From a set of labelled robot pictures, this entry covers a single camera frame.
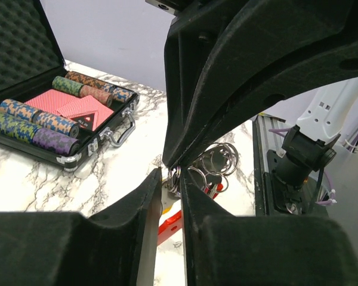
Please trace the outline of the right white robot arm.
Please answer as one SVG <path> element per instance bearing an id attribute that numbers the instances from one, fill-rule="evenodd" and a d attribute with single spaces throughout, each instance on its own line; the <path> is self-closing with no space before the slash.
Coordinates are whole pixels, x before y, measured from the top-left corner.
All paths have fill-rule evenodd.
<path id="1" fill-rule="evenodd" d="M 278 176 L 326 166 L 358 95 L 358 1 L 167 1 L 162 161 L 185 170 L 241 123 L 318 89 L 287 134 Z"/>

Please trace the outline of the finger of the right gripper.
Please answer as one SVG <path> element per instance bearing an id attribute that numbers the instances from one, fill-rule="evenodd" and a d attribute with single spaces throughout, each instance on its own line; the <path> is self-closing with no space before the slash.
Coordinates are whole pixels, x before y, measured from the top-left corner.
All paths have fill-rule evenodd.
<path id="1" fill-rule="evenodd" d="M 243 122 L 279 101 L 358 77 L 358 1 L 246 2 Z"/>
<path id="2" fill-rule="evenodd" d="M 168 125 L 162 161 L 186 167 L 244 121 L 248 99 L 248 3 L 195 1 L 171 24 L 165 43 Z"/>

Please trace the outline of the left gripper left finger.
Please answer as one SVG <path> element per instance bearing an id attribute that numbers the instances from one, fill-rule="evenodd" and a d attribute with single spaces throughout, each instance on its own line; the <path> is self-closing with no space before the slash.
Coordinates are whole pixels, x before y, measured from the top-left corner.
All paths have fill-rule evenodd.
<path id="1" fill-rule="evenodd" d="M 152 285 L 162 171 L 102 211 L 0 212 L 0 285 Z"/>

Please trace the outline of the red keyring with keys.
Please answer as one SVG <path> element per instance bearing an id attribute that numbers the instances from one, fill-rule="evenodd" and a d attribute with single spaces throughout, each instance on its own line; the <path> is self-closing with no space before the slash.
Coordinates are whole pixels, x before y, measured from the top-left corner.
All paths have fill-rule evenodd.
<path id="1" fill-rule="evenodd" d="M 209 198 L 215 199 L 218 194 L 229 187 L 227 179 L 238 167 L 239 153 L 229 142 L 215 142 L 200 154 L 187 168 L 195 186 Z M 174 203 L 181 199 L 179 180 L 181 169 L 170 170 L 162 181 L 161 214 L 168 213 Z M 183 227 L 182 211 L 179 210 L 167 218 L 158 229 L 158 245 L 171 238 Z"/>

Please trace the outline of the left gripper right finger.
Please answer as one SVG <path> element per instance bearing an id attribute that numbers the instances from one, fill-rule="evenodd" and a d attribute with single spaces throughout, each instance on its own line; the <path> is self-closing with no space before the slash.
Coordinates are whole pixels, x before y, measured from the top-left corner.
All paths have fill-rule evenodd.
<path id="1" fill-rule="evenodd" d="M 335 221 L 234 216 L 180 176 L 187 285 L 358 285 L 358 259 Z"/>

